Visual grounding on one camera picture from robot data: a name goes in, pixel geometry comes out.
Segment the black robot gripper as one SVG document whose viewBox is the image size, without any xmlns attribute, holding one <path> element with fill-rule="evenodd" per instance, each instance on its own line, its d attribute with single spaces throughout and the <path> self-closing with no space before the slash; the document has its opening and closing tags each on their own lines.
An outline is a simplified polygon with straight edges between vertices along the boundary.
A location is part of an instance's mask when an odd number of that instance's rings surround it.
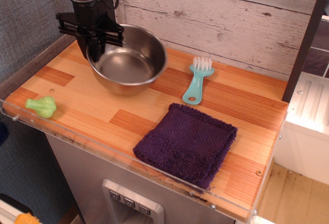
<svg viewBox="0 0 329 224">
<path fill-rule="evenodd" d="M 87 59 L 87 43 L 89 39 L 89 56 L 98 62 L 105 52 L 105 44 L 123 45 L 123 26 L 112 21 L 107 13 L 108 6 L 104 0 L 70 0 L 73 12 L 57 13 L 59 31 L 75 35 L 77 43 L 85 59 Z"/>
</svg>

